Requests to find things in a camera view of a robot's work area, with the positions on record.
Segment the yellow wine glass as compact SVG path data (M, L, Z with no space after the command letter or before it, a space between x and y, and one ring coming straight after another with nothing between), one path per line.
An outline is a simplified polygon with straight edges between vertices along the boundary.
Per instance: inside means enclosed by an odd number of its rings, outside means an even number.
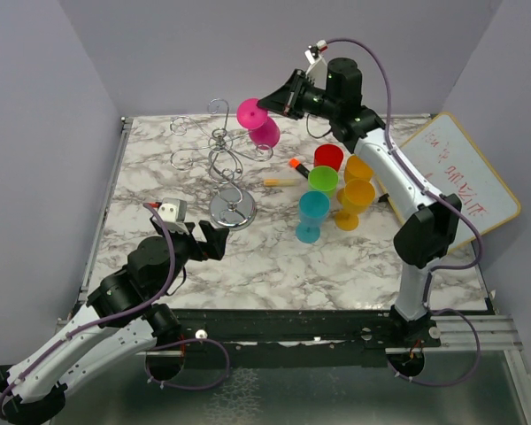
M343 177L346 183L354 180L369 182L373 178L373 170L358 156L351 155L346 162Z
M335 225L344 231L356 229L359 215L368 208L374 198L375 189L369 181L355 179L347 182L337 197L342 209L334 216Z

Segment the blue wine glass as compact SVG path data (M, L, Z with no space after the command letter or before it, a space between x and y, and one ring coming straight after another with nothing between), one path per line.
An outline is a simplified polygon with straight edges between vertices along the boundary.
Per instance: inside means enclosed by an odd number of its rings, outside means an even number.
M329 198L320 191L304 193L298 202L299 223L296 237L302 243L315 243L320 237L320 227L328 216Z

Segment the green wine glass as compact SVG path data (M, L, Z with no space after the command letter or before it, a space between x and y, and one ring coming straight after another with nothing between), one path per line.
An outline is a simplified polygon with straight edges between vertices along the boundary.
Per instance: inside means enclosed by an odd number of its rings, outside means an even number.
M328 198L331 198L335 195L338 183L339 175L330 166L315 166L309 172L309 189L322 192Z

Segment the pink wine glass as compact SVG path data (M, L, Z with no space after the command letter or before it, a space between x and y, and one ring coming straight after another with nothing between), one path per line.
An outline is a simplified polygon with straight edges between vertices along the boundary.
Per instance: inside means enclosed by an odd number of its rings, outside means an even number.
M279 127L268 111L258 107L257 98L248 98L240 103L236 119L242 128L249 131L251 141L259 149L272 149L280 141Z

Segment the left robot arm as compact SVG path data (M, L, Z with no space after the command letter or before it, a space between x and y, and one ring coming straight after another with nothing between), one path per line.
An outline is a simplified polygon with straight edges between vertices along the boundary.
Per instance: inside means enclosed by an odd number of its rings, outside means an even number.
M148 350L185 350L190 339L171 308L161 303L191 260L222 260L229 231L201 220L166 220L163 204L146 204L156 234L137 245L125 265L106 276L54 337L15 365L0 365L0 419L44 424L64 407L68 393L103 367Z

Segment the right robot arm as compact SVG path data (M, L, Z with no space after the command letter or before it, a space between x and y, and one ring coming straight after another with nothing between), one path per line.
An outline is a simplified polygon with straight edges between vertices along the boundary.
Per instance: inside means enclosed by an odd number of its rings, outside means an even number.
M403 267L399 294L391 307L389 336L395 344L408 346L419 338L422 325L430 318L428 274L455 239L461 201L425 182L391 141L380 116L363 105L363 75L356 61L334 58L324 67L324 87L317 87L306 71L296 69L279 89L259 99L258 107L292 120L306 115L327 120L335 139L383 183L404 218L393 239Z

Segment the red wine glass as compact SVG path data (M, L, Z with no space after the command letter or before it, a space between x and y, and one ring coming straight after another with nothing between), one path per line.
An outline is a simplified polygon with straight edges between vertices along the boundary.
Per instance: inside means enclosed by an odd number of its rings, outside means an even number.
M315 150L313 166L328 166L334 169L336 172L339 172L342 166L343 158L344 153L339 146L325 143Z

